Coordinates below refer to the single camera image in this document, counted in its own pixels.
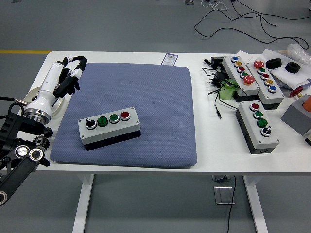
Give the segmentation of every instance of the table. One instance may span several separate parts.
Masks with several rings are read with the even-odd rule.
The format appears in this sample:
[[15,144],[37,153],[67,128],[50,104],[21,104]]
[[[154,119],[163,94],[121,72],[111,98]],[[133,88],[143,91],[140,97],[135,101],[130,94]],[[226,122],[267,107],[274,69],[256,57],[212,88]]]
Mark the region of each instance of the table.
[[[91,194],[94,174],[129,174],[129,173],[189,173],[205,175],[243,175],[251,209],[254,216],[257,232],[265,233],[265,225],[260,201],[256,190],[256,182],[261,175],[310,175],[311,157],[310,146],[299,133],[280,120],[284,112],[293,103],[295,98],[285,98],[277,110],[269,110],[269,118],[280,139],[280,144],[269,154],[250,154],[239,124],[235,118],[235,110],[218,104],[222,119],[216,115],[214,107],[215,95],[208,96],[208,92],[215,90],[208,84],[209,77],[202,71],[208,67],[204,59],[212,56],[228,56],[229,54],[201,54],[201,53],[173,53],[178,55],[175,66],[187,67],[190,71],[193,108],[196,134],[197,164],[187,169],[158,169],[120,166],[73,165],[59,164],[51,161],[49,167],[40,165],[36,172],[67,172],[78,174],[83,182],[80,200],[77,208],[73,232],[83,232],[86,222],[88,202]],[[238,53],[245,62],[254,61],[258,55],[246,56]],[[138,52],[81,52],[81,51],[54,51],[48,54],[31,90],[41,86],[51,65],[65,56],[84,56],[88,63],[137,63],[161,64],[165,53],[138,53]],[[70,101],[67,95],[59,112],[47,125],[57,135],[58,126]],[[230,100],[230,104],[238,107],[239,103]],[[49,160],[52,147],[45,151]]]

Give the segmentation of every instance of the white robotic arm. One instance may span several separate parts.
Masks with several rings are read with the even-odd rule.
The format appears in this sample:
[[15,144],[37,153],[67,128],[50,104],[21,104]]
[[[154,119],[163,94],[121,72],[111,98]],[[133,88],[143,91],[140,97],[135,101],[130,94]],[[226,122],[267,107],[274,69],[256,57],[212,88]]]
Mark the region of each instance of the white robotic arm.
[[[80,61],[75,70],[66,69],[69,62]],[[53,132],[44,125],[52,118],[52,107],[59,97],[80,90],[78,81],[85,69],[84,57],[65,57],[54,63],[49,70],[37,98],[26,103],[14,98],[0,97],[0,100],[14,101],[0,130],[0,171],[6,167],[6,174],[0,173],[0,206],[5,204],[23,183],[27,176],[42,164],[49,166],[44,150],[49,146],[48,138]],[[21,115],[11,112],[14,105],[21,108]],[[38,135],[33,141],[17,138],[19,131]]]
[[[80,60],[79,65],[74,71],[64,69],[69,62]],[[48,124],[52,118],[52,107],[59,97],[64,97],[66,93],[70,95],[79,90],[78,80],[86,66],[84,57],[65,57],[62,62],[54,63],[39,91],[39,94],[33,102],[27,105],[24,116],[38,121],[42,124]],[[64,80],[60,79],[62,75],[67,75]]]

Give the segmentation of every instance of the gear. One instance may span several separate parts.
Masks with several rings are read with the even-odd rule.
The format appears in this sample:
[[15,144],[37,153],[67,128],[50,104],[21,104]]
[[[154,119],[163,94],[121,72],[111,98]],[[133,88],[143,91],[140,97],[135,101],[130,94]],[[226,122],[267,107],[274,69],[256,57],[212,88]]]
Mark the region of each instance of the gear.
[[44,129],[43,135],[47,138],[52,137],[53,136],[53,130],[50,127],[46,127]]
[[45,136],[38,136],[33,140],[33,142],[36,143],[36,147],[42,150],[46,150],[50,145],[49,140]]

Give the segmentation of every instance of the red button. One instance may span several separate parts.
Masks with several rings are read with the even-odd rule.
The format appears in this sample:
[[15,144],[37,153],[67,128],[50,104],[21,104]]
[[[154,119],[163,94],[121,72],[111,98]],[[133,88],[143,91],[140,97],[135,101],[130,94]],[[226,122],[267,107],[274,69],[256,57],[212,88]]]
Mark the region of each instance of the red button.
[[239,72],[239,73],[242,73],[242,72],[244,72],[244,71],[245,71],[245,68],[244,68],[244,67],[239,67],[239,68],[238,68],[238,72]]
[[270,77],[269,74],[266,74],[266,73],[263,73],[261,75],[261,79],[263,79],[263,80],[267,80],[269,77]]
[[129,120],[130,119],[130,113],[129,112],[123,112],[121,113],[121,120]]
[[264,67],[264,63],[262,61],[255,61],[254,62],[254,67],[256,69],[260,69],[260,68],[263,68]]
[[259,105],[256,103],[253,103],[250,107],[249,107],[252,111],[257,111],[259,109]]
[[255,81],[254,77],[251,75],[244,76],[243,80],[246,85],[250,85]]

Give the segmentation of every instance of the black selector switch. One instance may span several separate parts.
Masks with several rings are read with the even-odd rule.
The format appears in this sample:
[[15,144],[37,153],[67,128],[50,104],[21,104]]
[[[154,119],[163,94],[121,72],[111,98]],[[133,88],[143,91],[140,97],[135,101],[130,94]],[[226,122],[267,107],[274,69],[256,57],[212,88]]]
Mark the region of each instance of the black selector switch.
[[260,132],[261,132],[261,134],[263,136],[270,137],[270,135],[271,135],[271,126],[269,126],[268,128],[267,127],[263,128]]
[[86,119],[86,128],[88,130],[93,130],[96,128],[96,126],[97,126],[96,121],[92,119]]

